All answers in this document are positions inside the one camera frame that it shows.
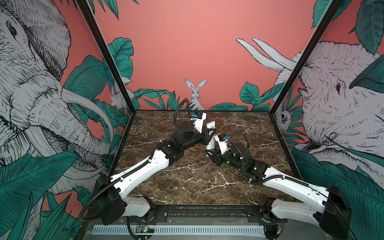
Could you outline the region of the white remote control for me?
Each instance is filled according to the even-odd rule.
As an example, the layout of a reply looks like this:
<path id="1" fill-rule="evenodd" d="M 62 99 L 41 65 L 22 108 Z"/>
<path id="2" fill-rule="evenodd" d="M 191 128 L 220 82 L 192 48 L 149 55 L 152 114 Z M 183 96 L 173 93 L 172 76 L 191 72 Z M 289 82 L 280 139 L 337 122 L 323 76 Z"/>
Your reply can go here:
<path id="1" fill-rule="evenodd" d="M 214 135 L 215 135 L 215 132 L 216 132 L 216 122 L 212 121 L 212 122 L 207 123 L 206 128 L 210 129 L 209 130 L 210 141 L 209 141 L 209 144 L 206 147 L 206 150 L 211 151 L 211 150 L 213 150 L 215 148 L 215 137 L 214 137 Z"/>

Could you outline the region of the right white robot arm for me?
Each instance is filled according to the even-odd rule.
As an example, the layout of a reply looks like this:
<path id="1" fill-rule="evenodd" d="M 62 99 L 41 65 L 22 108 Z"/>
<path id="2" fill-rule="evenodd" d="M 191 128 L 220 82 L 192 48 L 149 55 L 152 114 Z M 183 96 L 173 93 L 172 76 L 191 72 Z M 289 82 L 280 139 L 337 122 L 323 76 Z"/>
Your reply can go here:
<path id="1" fill-rule="evenodd" d="M 271 198 L 260 210 L 262 215 L 311 223 L 334 238 L 348 239 L 352 209 L 342 189 L 312 185 L 284 174 L 253 159 L 249 147 L 243 144 L 209 144 L 206 154 L 218 166 L 227 164 L 239 170 L 248 184 L 273 188 L 300 201 L 294 204 Z"/>

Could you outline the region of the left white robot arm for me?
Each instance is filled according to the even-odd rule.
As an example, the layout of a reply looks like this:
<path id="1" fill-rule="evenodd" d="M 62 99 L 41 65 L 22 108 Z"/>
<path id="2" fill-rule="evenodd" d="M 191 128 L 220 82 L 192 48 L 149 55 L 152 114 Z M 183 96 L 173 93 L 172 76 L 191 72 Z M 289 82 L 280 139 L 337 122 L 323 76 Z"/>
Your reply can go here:
<path id="1" fill-rule="evenodd" d="M 153 208 L 145 197 L 132 198 L 130 192 L 157 172 L 166 169 L 184 156 L 185 150 L 197 144 L 214 147 L 216 123 L 206 127 L 191 122 L 182 122 L 167 139 L 158 142 L 151 153 L 128 170 L 112 177 L 102 175 L 96 181 L 94 193 L 79 215 L 81 222 L 101 219 L 110 225 L 121 217 L 144 217 Z"/>

